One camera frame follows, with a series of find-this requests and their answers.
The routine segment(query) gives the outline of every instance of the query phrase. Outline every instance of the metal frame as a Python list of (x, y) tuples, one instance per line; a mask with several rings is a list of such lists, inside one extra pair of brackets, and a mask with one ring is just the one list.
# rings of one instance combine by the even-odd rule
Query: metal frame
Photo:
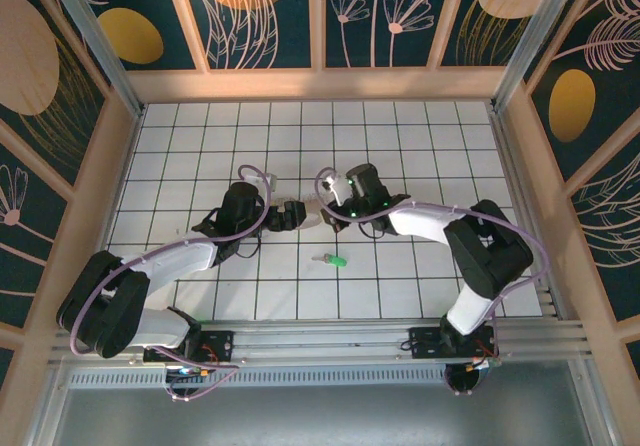
[(516, 46), (495, 94), (495, 110), (504, 111), (531, 61), (557, 21), (567, 0), (542, 0)]
[(120, 94), (127, 109), (134, 116), (142, 114), (141, 103), (127, 79), (126, 71), (116, 57), (104, 35), (93, 11), (85, 0), (60, 0), (84, 36), (97, 61), (102, 66), (115, 90)]

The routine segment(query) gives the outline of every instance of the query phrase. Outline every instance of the floral wall pattern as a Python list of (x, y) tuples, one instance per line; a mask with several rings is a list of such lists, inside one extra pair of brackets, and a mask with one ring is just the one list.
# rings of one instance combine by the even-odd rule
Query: floral wall pattern
[(571, 200), (614, 316), (640, 314), (640, 135)]
[(24, 326), (66, 204), (0, 145), (0, 322)]
[(309, 0), (190, 0), (211, 69), (311, 66)]
[(589, 0), (531, 97), (565, 179), (640, 107), (640, 0)]
[(0, 120), (74, 184), (104, 97), (39, 0), (0, 0)]
[(327, 0), (327, 67), (425, 66), (444, 1)]

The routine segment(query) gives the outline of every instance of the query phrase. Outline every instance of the orange wire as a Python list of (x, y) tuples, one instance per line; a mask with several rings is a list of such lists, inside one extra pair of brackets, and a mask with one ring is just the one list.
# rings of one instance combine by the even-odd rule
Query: orange wire
[(211, 361), (214, 361), (214, 360), (215, 360), (215, 362), (216, 362), (216, 363), (220, 364), (220, 360), (218, 359), (218, 356), (216, 356), (216, 353), (213, 351), (213, 349), (211, 349), (211, 348), (209, 347), (209, 345), (208, 345), (208, 344), (203, 344), (203, 345), (202, 345), (202, 349), (205, 349), (205, 350), (209, 351), (209, 356), (211, 356), (209, 359), (210, 359)]

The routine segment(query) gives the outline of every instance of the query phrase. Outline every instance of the white flower drawing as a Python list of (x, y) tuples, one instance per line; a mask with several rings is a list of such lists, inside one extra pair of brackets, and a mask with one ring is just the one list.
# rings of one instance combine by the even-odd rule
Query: white flower drawing
[(434, 24), (429, 0), (383, 0), (384, 13), (391, 33), (389, 66), (393, 66), (393, 45), (396, 34), (420, 31)]
[[(11, 174), (6, 164), (0, 165), (0, 230), (3, 227), (19, 227), (25, 231), (37, 236), (40, 239), (53, 243), (53, 239), (41, 234), (20, 221), (20, 214), (27, 195), (27, 186), (29, 184), (29, 175), (26, 171), (16, 168), (14, 174)], [(40, 266), (45, 266), (46, 261), (36, 258), (24, 251), (13, 248), (8, 244), (0, 242), (0, 250), (18, 256), (22, 259), (30, 261)], [(26, 293), (20, 291), (10, 291), (0, 289), (0, 294), (10, 296), (34, 296), (35, 293)]]
[(340, 32), (342, 34), (342, 50), (344, 51), (344, 59), (347, 67), (351, 67), (349, 61), (349, 53), (347, 51), (347, 41), (344, 34), (344, 25), (353, 21), (360, 21), (369, 17), (369, 8), (366, 7), (365, 0), (331, 0), (331, 7), (336, 13), (336, 18), (340, 23)]

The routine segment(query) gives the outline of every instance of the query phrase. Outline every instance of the white tile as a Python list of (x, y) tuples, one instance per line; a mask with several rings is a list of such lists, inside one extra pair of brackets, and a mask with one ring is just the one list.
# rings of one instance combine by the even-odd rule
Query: white tile
[(419, 284), (425, 318), (441, 318), (458, 299), (456, 279), (420, 279)]
[(162, 311), (169, 306), (173, 306), (173, 300), (176, 297), (177, 282), (173, 281), (165, 284), (160, 289), (155, 290), (144, 301), (145, 309), (157, 309)]
[(153, 215), (149, 243), (167, 243), (178, 239), (188, 229), (188, 211), (158, 211)]
[(298, 319), (337, 319), (338, 283), (300, 281), (298, 283)]
[(429, 101), (426, 104), (429, 124), (459, 124), (455, 103), (449, 101)]
[(469, 151), (469, 161), (476, 178), (504, 177), (497, 151)]
[(335, 241), (336, 233), (324, 221), (311, 228), (300, 230), (301, 243), (334, 243)]
[(207, 126), (235, 126), (238, 124), (240, 103), (211, 103)]
[(441, 178), (471, 177), (466, 151), (436, 151), (438, 174)]
[(156, 210), (189, 211), (195, 181), (163, 181)]
[(177, 104), (150, 104), (144, 117), (145, 126), (173, 126)]
[(110, 244), (107, 248), (111, 254), (118, 256), (119, 258), (123, 258), (130, 254), (139, 254), (142, 252), (142, 249), (144, 248), (139, 244)]
[(216, 287), (215, 281), (180, 281), (176, 293), (176, 308), (196, 321), (211, 321)]
[(300, 153), (284, 153), (269, 151), (267, 156), (267, 172), (280, 178), (297, 178), (300, 176)]
[(169, 153), (162, 179), (195, 179), (200, 153)]
[(302, 124), (331, 124), (332, 122), (331, 102), (312, 101), (302, 103)]
[(333, 103), (333, 124), (364, 124), (364, 110), (362, 103), (341, 102)]
[(440, 180), (444, 204), (469, 208), (478, 202), (471, 178), (442, 178)]
[(416, 277), (416, 263), (411, 243), (378, 243), (376, 257), (380, 278)]
[(238, 178), (238, 168), (243, 164), (249, 164), (255, 166), (261, 171), (265, 170), (267, 163), (267, 153), (265, 152), (253, 152), (253, 153), (235, 153), (233, 155), (233, 166), (231, 168), (231, 177), (233, 179)]
[(396, 125), (367, 126), (367, 147), (369, 150), (400, 149)]
[(433, 151), (402, 151), (402, 166), (407, 178), (437, 178)]
[(204, 127), (176, 128), (169, 151), (201, 151)]
[(461, 124), (489, 124), (487, 105), (480, 101), (457, 101)]
[(120, 209), (124, 211), (151, 211), (158, 197), (159, 181), (127, 181)]
[(132, 179), (160, 179), (166, 153), (143, 153), (133, 156), (129, 180)]
[(396, 111), (389, 101), (365, 101), (364, 119), (366, 124), (396, 124)]
[(242, 103), (238, 125), (267, 125), (269, 124), (269, 103)]
[(333, 128), (302, 126), (302, 150), (333, 151)]
[(271, 103), (271, 122), (269, 124), (300, 124), (300, 103)]
[(296, 279), (297, 244), (263, 244), (260, 250), (260, 279)]
[(380, 307), (383, 318), (419, 318), (421, 314), (418, 280), (381, 279)]
[(207, 103), (181, 104), (178, 107), (176, 126), (204, 126), (207, 122)]
[(340, 318), (380, 318), (376, 280), (340, 280)]
[(369, 151), (369, 162), (381, 178), (402, 178), (400, 151)]
[(467, 149), (496, 149), (496, 140), (488, 124), (462, 125)]
[(500, 207), (512, 206), (511, 195), (504, 178), (475, 178), (479, 199), (490, 199)]
[(465, 149), (462, 131), (457, 124), (432, 124), (433, 149)]
[(338, 243), (338, 256), (347, 260), (347, 265), (338, 269), (340, 279), (376, 277), (376, 255), (373, 242), (367, 244)]
[(219, 281), (214, 319), (251, 320), (255, 304), (255, 281)]
[(313, 258), (321, 258), (325, 254), (335, 256), (335, 244), (301, 244), (298, 257), (298, 276), (300, 279), (333, 279), (338, 278), (338, 268)]
[(236, 151), (266, 151), (267, 126), (240, 126), (236, 134)]
[[(249, 256), (256, 248), (255, 239), (245, 239), (238, 248), (238, 252), (243, 256)], [(253, 280), (258, 278), (258, 254), (252, 258), (241, 258), (232, 256), (220, 265), (219, 278), (235, 280)]]
[(136, 153), (165, 153), (169, 149), (172, 128), (142, 128)]
[(231, 157), (231, 153), (202, 153), (198, 166), (198, 179), (229, 179)]
[(407, 179), (407, 194), (416, 201), (443, 204), (437, 179)]
[(398, 124), (427, 124), (427, 113), (422, 101), (396, 101)]
[(352, 168), (368, 163), (366, 151), (336, 151), (336, 171), (345, 174)]
[(415, 243), (418, 277), (454, 278), (453, 257), (448, 246), (440, 243)]
[(300, 127), (271, 126), (269, 151), (300, 151)]
[(538, 294), (533, 284), (527, 284), (511, 291), (503, 300), (507, 317), (542, 316)]
[(333, 167), (333, 152), (331, 151), (303, 151), (300, 158), (300, 177), (312, 179), (321, 169)]
[(207, 127), (202, 142), (203, 151), (233, 151), (236, 144), (236, 128)]
[(433, 149), (429, 126), (426, 125), (400, 125), (400, 147), (404, 150)]
[(117, 244), (146, 243), (152, 215), (151, 212), (118, 213), (111, 242)]
[(258, 284), (256, 319), (296, 319), (295, 281), (264, 281)]
[(366, 150), (367, 139), (364, 126), (334, 126), (336, 151), (338, 150)]

